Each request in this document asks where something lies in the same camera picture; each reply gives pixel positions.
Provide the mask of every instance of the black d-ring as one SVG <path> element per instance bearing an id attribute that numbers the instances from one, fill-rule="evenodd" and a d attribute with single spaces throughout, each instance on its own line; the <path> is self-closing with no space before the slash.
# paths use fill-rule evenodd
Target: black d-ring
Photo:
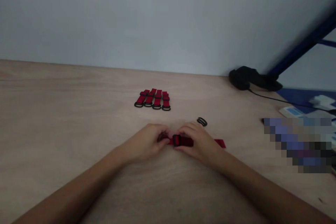
<path id="1" fill-rule="evenodd" d="M 145 107 L 151 107 L 152 104 L 153 104 L 153 103 L 147 103 L 147 102 L 144 102 L 144 103 L 143 103 L 143 105 L 144 105 Z"/>
<path id="2" fill-rule="evenodd" d="M 152 105 L 152 109 L 159 110 L 161 109 L 161 105 Z"/>
<path id="3" fill-rule="evenodd" d="M 171 110 L 171 108 L 170 108 L 170 106 L 162 106 L 162 110 L 163 111 L 170 111 Z"/>
<path id="4" fill-rule="evenodd" d="M 143 107 L 144 105 L 142 103 L 135 102 L 134 107 Z"/>
<path id="5" fill-rule="evenodd" d="M 199 122 L 200 124 L 202 124 L 203 127 L 205 127 L 205 126 L 208 125 L 208 123 L 202 117 L 199 117 L 197 119 L 197 122 Z"/>

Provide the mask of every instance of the wooden surface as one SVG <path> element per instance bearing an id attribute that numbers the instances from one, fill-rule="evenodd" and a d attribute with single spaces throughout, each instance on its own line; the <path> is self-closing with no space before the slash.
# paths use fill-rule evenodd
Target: wooden surface
<path id="1" fill-rule="evenodd" d="M 175 130 L 197 117 L 225 140 L 228 152 L 336 218 L 335 178 L 298 174 L 264 135 L 260 118 L 281 117 L 284 104 L 238 91 L 225 77 L 0 61 L 0 80 L 0 223 L 19 217 L 147 123 Z M 170 112 L 133 106 L 151 88 L 169 93 Z M 224 177 L 171 146 L 120 172 L 83 220 L 264 222 Z"/>

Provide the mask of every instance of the right hand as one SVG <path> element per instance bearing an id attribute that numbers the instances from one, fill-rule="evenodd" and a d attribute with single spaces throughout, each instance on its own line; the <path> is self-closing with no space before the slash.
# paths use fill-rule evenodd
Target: right hand
<path id="1" fill-rule="evenodd" d="M 193 147 L 178 146 L 175 150 L 182 151 L 198 159 L 206 166 L 219 170 L 221 157 L 226 153 L 216 141 L 197 122 L 187 122 L 177 130 L 176 135 L 185 134 L 194 141 Z"/>

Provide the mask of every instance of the strap with d-ring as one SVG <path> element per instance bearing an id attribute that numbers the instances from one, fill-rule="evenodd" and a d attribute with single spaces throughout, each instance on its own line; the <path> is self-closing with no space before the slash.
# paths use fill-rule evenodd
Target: strap with d-ring
<path id="1" fill-rule="evenodd" d="M 163 105 L 162 105 L 162 110 L 164 111 L 169 111 L 170 110 L 170 106 L 169 106 L 169 94 L 166 91 L 162 92 L 162 100 L 163 100 Z"/>
<path id="2" fill-rule="evenodd" d="M 143 105 L 145 106 L 145 107 L 151 107 L 152 106 L 152 100 L 153 100 L 153 98 L 154 98 L 154 95 L 155 95 L 155 93 L 156 93 L 156 89 L 152 89 L 152 91 L 150 91 L 149 93 L 148 93 L 148 97 L 147 97 L 147 99 L 145 100 L 145 102 L 143 103 Z"/>
<path id="3" fill-rule="evenodd" d="M 143 107 L 143 102 L 146 98 L 146 96 L 148 95 L 149 90 L 145 90 L 143 92 L 140 92 L 140 97 L 138 98 L 138 100 L 134 103 L 134 107 Z"/>
<path id="4" fill-rule="evenodd" d="M 156 95 L 154 96 L 154 104 L 152 105 L 152 109 L 159 110 L 161 109 L 161 98 L 162 98 L 162 90 L 157 90 Z"/>
<path id="5" fill-rule="evenodd" d="M 223 139 L 214 139 L 216 143 L 222 148 L 226 148 L 224 140 Z M 177 146 L 188 146 L 193 147 L 194 141 L 191 138 L 187 138 L 181 135 L 173 135 L 173 138 L 170 139 L 169 145 Z"/>

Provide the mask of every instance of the white wall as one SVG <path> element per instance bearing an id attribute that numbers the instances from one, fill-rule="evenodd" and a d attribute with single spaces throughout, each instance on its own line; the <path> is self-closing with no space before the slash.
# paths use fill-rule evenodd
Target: white wall
<path id="1" fill-rule="evenodd" d="M 336 29 L 325 39 L 336 41 Z M 336 91 L 336 48 L 314 46 L 283 72 L 278 81 L 286 88 Z"/>
<path id="2" fill-rule="evenodd" d="M 334 0 L 0 0 L 0 58 L 263 72 Z"/>

